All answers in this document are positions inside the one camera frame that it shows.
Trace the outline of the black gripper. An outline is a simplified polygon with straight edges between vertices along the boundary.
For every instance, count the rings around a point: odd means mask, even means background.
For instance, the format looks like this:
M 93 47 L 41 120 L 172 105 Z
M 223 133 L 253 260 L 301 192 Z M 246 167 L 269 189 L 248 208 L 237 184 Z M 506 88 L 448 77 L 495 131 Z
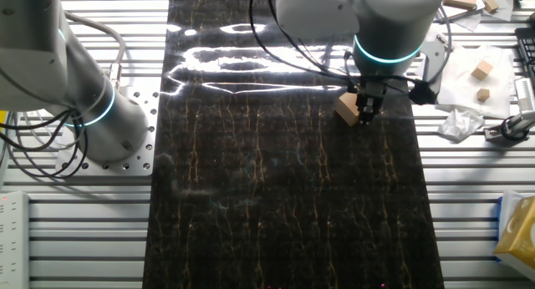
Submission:
M 358 95 L 356 106 L 359 111 L 359 123 L 369 124 L 381 109 L 381 98 L 387 90 L 386 84 L 380 81 L 361 81 L 356 84 Z

